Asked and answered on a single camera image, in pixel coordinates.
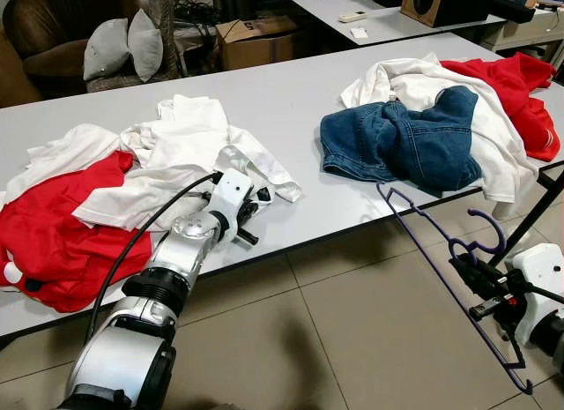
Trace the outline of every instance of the red hoodie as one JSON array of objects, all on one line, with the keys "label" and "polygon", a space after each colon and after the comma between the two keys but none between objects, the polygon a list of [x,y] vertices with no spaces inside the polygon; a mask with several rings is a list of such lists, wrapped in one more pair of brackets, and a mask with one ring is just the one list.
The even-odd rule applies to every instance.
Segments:
[{"label": "red hoodie", "polygon": [[545,161],[556,156],[560,141],[553,120],[542,100],[529,97],[535,88],[550,86],[549,79],[556,72],[551,64],[523,53],[495,62],[474,59],[463,63],[442,61],[441,64],[461,75],[482,79],[497,92],[523,139],[528,156]]},{"label": "red hoodie", "polygon": [[[4,269],[13,257],[23,272],[13,285],[23,293],[61,312],[90,304],[135,232],[89,228],[72,212],[94,189],[121,186],[132,162],[131,154],[114,152],[85,170],[50,178],[5,205],[0,212],[0,285],[12,285]],[[146,233],[112,281],[143,270],[151,252]]]}]

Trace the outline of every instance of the pile of clothes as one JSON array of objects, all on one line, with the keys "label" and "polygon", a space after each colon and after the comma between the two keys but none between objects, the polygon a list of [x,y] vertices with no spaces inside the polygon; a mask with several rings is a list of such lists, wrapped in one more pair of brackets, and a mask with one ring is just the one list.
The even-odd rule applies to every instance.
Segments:
[{"label": "pile of clothes", "polygon": [[342,92],[346,109],[323,118],[323,169],[435,191],[474,183],[504,219],[537,179],[527,156],[550,161],[560,150],[543,101],[529,96],[554,73],[521,53],[494,62],[431,54],[376,63]]},{"label": "pile of clothes", "polygon": [[[11,286],[56,309],[83,309],[141,227],[172,196],[214,170],[236,168],[255,185],[290,202],[300,186],[247,131],[230,125],[217,100],[176,95],[160,119],[120,134],[81,124],[28,150],[26,171],[0,192],[0,287]],[[144,233],[112,281],[140,272],[151,233],[202,209],[200,194],[181,198]],[[255,198],[258,205],[270,201]]]}]

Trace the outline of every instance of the denim jeans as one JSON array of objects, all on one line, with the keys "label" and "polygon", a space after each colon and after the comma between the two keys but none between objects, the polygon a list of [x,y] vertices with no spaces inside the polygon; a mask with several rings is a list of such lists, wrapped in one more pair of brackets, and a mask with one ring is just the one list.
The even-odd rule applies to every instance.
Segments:
[{"label": "denim jeans", "polygon": [[470,156],[477,100],[465,86],[453,86],[422,112],[389,101],[325,116],[323,170],[361,181],[410,179],[433,190],[460,190],[481,177]]}]

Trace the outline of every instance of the white table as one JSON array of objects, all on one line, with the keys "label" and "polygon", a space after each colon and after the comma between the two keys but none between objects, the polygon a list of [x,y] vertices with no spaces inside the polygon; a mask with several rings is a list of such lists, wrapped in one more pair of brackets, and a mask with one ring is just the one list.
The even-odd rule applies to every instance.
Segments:
[{"label": "white table", "polygon": [[552,43],[553,53],[547,50],[550,63],[559,68],[564,61],[564,10],[536,9],[531,22],[517,24],[508,21],[503,26],[489,26],[480,46],[497,52],[508,48]]},{"label": "white table", "polygon": [[[420,57],[435,52],[441,59],[469,57],[494,60],[494,53],[454,34],[356,48],[340,53],[275,63],[202,77],[133,86],[0,110],[0,185],[27,164],[26,149],[60,138],[79,123],[97,123],[120,131],[133,123],[152,120],[158,101],[175,93],[208,95],[221,100],[235,126],[252,132],[301,185],[303,198],[289,204],[282,199],[253,218],[246,228],[261,238],[254,248],[241,243],[214,250],[203,272],[214,272],[251,259],[264,258],[346,229],[390,216],[390,209],[373,183],[355,182],[322,172],[319,143],[322,116],[342,108],[341,91],[377,60]],[[564,88],[552,85],[534,94],[545,101],[560,137],[564,138]],[[560,151],[554,162],[564,160]],[[540,166],[544,162],[535,160]],[[393,183],[418,205],[439,198],[406,183]],[[446,193],[454,198],[458,193]],[[115,301],[115,291],[106,302]],[[38,330],[68,315],[58,314],[22,294],[0,293],[0,338]]]},{"label": "white table", "polygon": [[[422,35],[453,31],[468,26],[488,25],[505,21],[505,19],[489,15],[486,20],[479,22],[432,28],[405,16],[399,11],[399,7],[385,8],[372,0],[292,1],[359,46],[404,40]],[[367,18],[348,24],[338,21],[339,15],[355,13],[356,11],[365,11]],[[364,27],[367,30],[368,38],[355,39],[353,37],[351,28],[357,26]]]}]

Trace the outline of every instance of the tiled floor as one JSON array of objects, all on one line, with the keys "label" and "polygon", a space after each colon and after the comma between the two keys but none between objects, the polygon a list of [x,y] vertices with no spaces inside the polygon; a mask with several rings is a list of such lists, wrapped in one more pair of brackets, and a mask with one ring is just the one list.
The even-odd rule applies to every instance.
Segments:
[{"label": "tiled floor", "polygon": [[[494,244],[486,223],[464,215],[468,207],[492,208],[473,195],[432,213],[451,234]],[[528,244],[562,245],[561,207],[559,198]],[[408,219],[454,289],[474,303],[446,263],[442,239]],[[167,410],[224,402],[248,410],[564,410],[564,382],[550,359],[525,351],[529,368],[519,376],[537,387],[533,397],[519,394],[394,222],[201,280],[181,325]],[[511,357],[494,325],[484,326]],[[0,408],[59,404],[84,329],[76,320],[0,352]]]}]

